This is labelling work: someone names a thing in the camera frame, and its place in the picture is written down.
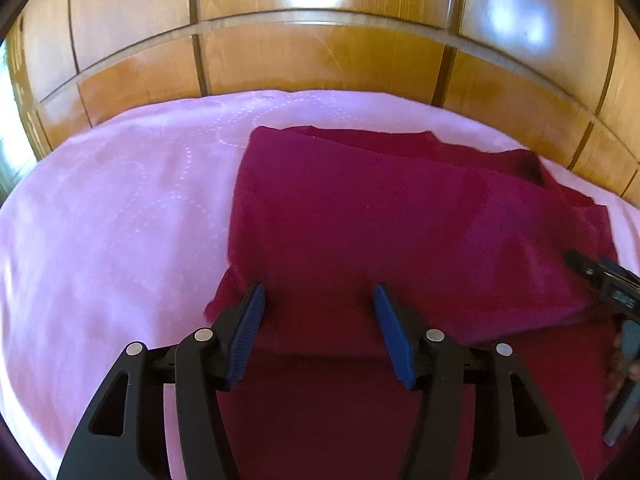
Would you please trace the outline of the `person's right hand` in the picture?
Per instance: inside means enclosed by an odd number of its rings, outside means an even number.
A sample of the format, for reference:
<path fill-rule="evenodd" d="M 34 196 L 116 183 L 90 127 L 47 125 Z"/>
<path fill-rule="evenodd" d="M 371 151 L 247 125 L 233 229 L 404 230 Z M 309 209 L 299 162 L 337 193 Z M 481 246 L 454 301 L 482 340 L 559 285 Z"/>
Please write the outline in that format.
<path fill-rule="evenodd" d="M 623 334 L 619 333 L 613 341 L 613 354 L 610 370 L 608 371 L 608 382 L 606 383 L 605 400 L 611 403 L 616 394 L 623 387 L 626 379 L 636 381 L 636 373 L 634 372 L 634 364 L 626 366 L 624 357 L 620 352 L 622 346 Z"/>

